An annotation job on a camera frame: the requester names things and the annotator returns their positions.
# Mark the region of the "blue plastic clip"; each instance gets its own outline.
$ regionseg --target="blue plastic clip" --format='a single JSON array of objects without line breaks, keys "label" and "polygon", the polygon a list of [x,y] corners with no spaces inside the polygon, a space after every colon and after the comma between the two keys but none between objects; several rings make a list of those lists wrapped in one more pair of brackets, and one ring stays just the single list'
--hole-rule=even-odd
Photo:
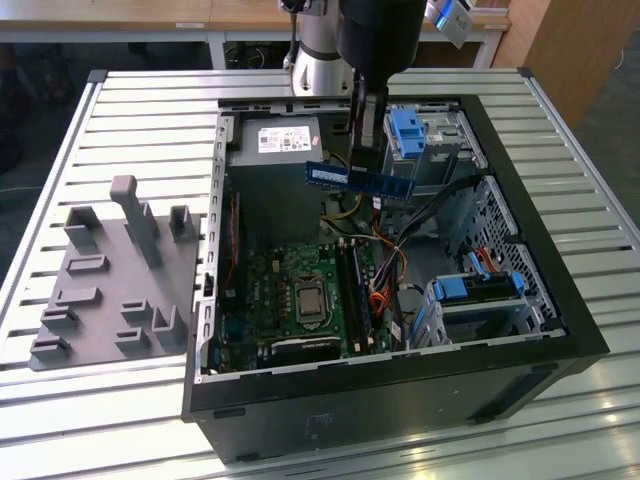
[{"label": "blue plastic clip", "polygon": [[423,319],[424,319],[424,308],[421,308],[420,311],[418,312],[418,315],[416,315],[416,319],[413,321],[413,324],[411,325],[411,329],[409,330],[409,335],[408,335],[409,340],[413,338],[413,335],[416,333],[416,331],[420,327],[420,324],[422,323]]},{"label": "blue plastic clip", "polygon": [[444,298],[444,290],[442,288],[440,280],[436,280],[435,282],[433,282],[433,293],[436,294],[436,300],[438,301]]},{"label": "blue plastic clip", "polygon": [[518,295],[522,295],[525,288],[522,275],[520,275],[518,272],[513,272],[511,274],[511,281],[513,282],[513,286],[515,287],[516,292],[518,292]]},{"label": "blue plastic clip", "polygon": [[465,298],[468,297],[467,287],[464,286],[464,280],[460,277],[440,278],[444,294],[447,298]]},{"label": "blue plastic clip", "polygon": [[478,257],[476,257],[476,254],[471,252],[469,254],[469,258],[471,259],[473,268],[475,268],[476,272],[478,272],[478,275],[480,275],[485,280],[489,280],[489,278],[491,278],[491,275],[489,275],[487,272],[484,271],[484,268],[482,268],[482,265],[480,265],[480,262],[478,261]]},{"label": "blue plastic clip", "polygon": [[416,159],[422,156],[426,145],[424,125],[415,109],[392,108],[391,128],[400,146],[400,156],[403,159]]}]

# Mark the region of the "blue drive bracket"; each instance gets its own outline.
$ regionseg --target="blue drive bracket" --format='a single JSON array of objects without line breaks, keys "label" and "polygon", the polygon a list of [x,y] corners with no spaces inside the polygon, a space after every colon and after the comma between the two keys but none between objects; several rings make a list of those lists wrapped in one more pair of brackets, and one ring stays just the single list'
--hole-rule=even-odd
[{"label": "blue drive bracket", "polygon": [[390,116],[391,129],[398,142],[402,159],[422,157],[427,142],[424,136],[424,124],[418,118],[415,109],[392,108]]},{"label": "blue drive bracket", "polygon": [[337,165],[307,162],[306,182],[322,187],[383,198],[406,200],[413,191],[413,181],[373,172],[358,172],[358,182],[349,182],[349,169]]}]

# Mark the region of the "aluminum grating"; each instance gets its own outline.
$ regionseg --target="aluminum grating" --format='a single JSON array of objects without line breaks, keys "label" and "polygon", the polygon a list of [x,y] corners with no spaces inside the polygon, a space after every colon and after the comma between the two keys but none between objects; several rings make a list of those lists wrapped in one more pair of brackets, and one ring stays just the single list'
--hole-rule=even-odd
[{"label": "aluminum grating", "polygon": [[45,189],[48,204],[39,203],[29,226],[34,234],[28,230],[21,246],[26,262],[18,255],[0,293],[0,300],[9,298],[0,326],[0,477],[493,480],[638,474],[637,231],[602,193],[606,189],[545,99],[513,70],[419,70],[394,78],[391,93],[480,96],[612,350],[514,417],[225,467],[198,427],[179,420],[184,356],[43,373],[26,368],[67,243],[60,225],[70,205],[89,202],[101,218],[120,216],[107,201],[108,182],[116,172],[135,170],[139,194],[154,213],[166,214],[179,201],[200,215],[204,231],[216,100],[289,95],[288,85],[279,71],[201,71],[116,72],[104,85],[90,86],[60,154],[60,177],[50,179],[56,186]]}]

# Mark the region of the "yellow wire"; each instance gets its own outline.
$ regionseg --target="yellow wire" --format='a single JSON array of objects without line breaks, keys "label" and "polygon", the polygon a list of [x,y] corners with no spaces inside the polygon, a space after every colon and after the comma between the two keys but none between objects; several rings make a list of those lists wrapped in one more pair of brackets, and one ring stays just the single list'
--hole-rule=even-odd
[{"label": "yellow wire", "polygon": [[343,218],[349,218],[351,215],[353,215],[354,213],[356,213],[358,211],[358,209],[360,208],[361,204],[362,204],[362,195],[358,195],[358,201],[356,202],[356,206],[353,207],[348,212],[335,213],[335,214],[330,214],[330,215],[322,215],[320,218],[325,219],[325,220],[340,220],[340,219],[343,219]]},{"label": "yellow wire", "polygon": [[342,158],[340,155],[338,155],[336,152],[331,152],[331,155],[336,157],[338,159],[338,161],[343,164],[345,167],[347,167],[347,162],[345,161],[344,158]]}]

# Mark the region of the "blue latch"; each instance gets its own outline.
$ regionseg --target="blue latch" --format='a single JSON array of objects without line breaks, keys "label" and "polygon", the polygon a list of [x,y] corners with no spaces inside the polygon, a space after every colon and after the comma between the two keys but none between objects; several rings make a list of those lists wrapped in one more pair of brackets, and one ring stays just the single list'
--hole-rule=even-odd
[{"label": "blue latch", "polygon": [[446,298],[465,298],[469,294],[467,288],[464,286],[464,280],[460,277],[445,277],[439,279],[444,288],[444,295]]},{"label": "blue latch", "polygon": [[442,288],[442,283],[440,280],[436,280],[433,282],[433,293],[436,294],[436,300],[440,301],[444,298],[444,290]]},{"label": "blue latch", "polygon": [[422,156],[426,141],[424,125],[413,108],[392,108],[391,128],[400,145],[403,159],[415,159]]},{"label": "blue latch", "polygon": [[513,282],[513,286],[518,292],[518,295],[522,295],[524,293],[524,280],[522,279],[522,275],[518,272],[513,272],[511,274],[511,281]]}]

